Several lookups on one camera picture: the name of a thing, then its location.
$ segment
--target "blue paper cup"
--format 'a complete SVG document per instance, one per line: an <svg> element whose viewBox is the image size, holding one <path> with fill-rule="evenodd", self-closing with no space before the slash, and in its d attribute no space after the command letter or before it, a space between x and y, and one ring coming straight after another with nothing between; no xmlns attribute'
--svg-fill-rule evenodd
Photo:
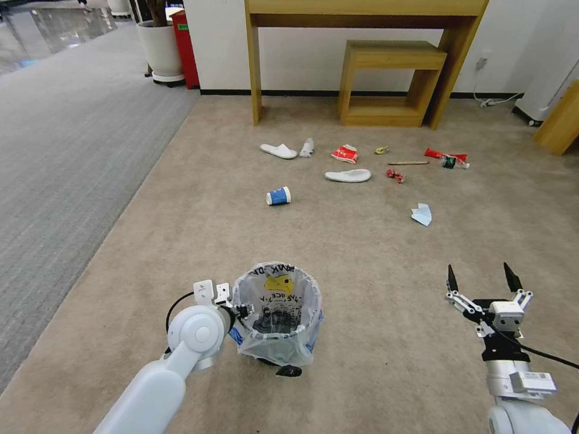
<svg viewBox="0 0 579 434"><path fill-rule="evenodd" d="M265 195L265 202L268 205L281 205L291 203L290 189L282 187L277 190L272 190Z"/></svg>

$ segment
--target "clear plastic trash bag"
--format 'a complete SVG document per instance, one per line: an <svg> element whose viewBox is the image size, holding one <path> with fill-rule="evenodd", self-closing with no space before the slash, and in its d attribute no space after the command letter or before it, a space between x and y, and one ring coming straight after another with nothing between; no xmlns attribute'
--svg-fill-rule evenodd
<svg viewBox="0 0 579 434"><path fill-rule="evenodd" d="M308 273L283 262L258 263L233 285L232 303L255 309L229 332L238 353L280 366L312 363L324 316L320 288Z"/></svg>

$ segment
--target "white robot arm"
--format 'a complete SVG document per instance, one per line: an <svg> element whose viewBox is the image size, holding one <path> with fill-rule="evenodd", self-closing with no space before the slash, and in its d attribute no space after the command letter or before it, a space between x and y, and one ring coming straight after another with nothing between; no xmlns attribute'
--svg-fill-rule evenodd
<svg viewBox="0 0 579 434"><path fill-rule="evenodd" d="M185 396L191 371L210 367L238 313L229 303L229 284L193 285L197 306L179 312L169 325L168 352L143 367L98 425L94 434L160 434ZM246 316L251 307L241 306Z"/></svg>
<svg viewBox="0 0 579 434"><path fill-rule="evenodd" d="M548 373L531 372L529 356L517 339L525 308L533 297L524 291L519 277L505 263L512 300L470 300L458 292L452 267L448 266L446 300L463 316L477 324L476 333L484 340L482 359L487 365L487 386L495 397L489 410L491 434L569 434L569 428L547 409L537 404L554 394L557 387Z"/></svg>

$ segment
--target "white appliance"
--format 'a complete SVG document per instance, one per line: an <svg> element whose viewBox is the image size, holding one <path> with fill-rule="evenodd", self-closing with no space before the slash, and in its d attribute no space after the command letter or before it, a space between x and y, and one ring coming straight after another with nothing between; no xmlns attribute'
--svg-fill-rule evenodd
<svg viewBox="0 0 579 434"><path fill-rule="evenodd" d="M513 111L529 125L540 125L574 80L579 79L579 1L552 0L542 28L542 46L537 47L536 71L529 89Z"/></svg>

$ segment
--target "black cable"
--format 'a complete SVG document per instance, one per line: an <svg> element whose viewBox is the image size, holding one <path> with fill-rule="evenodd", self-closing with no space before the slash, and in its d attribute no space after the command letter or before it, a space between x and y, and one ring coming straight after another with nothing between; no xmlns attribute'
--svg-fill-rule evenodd
<svg viewBox="0 0 579 434"><path fill-rule="evenodd" d="M184 300L187 297L190 297L191 295L193 295L195 292L191 291L188 292L185 295L182 295L181 297L179 297L177 299L177 301L175 303L172 304L172 306L169 308L169 312L167 312L167 317L165 318L165 331L169 332L169 318L171 317L171 312L173 311L173 309L175 309L175 306L178 305L179 303L181 303L182 300Z"/></svg>
<svg viewBox="0 0 579 434"><path fill-rule="evenodd" d="M573 426L571 427L571 434L577 434L578 429L579 429L579 413L577 413L575 422L573 422Z"/></svg>
<svg viewBox="0 0 579 434"><path fill-rule="evenodd" d="M557 356L552 356L551 354L548 353L544 353L542 351L539 350L534 350L531 347L527 347L526 345L521 344L518 341L515 341L514 339L509 338L507 335L505 335L503 332L501 332L500 330L497 330L496 328L493 327L493 330L496 331L499 335L501 335L504 339L508 340L509 342L514 343L515 345L517 345L519 348L521 348L522 350L527 350L529 353L533 353L536 354L538 356L544 357L545 359L551 359L554 360L556 362L562 363L564 365L570 366L571 368L575 368L576 370L579 370L579 365L577 363L573 363L570 362L566 359L562 359L561 357L557 357Z"/></svg>

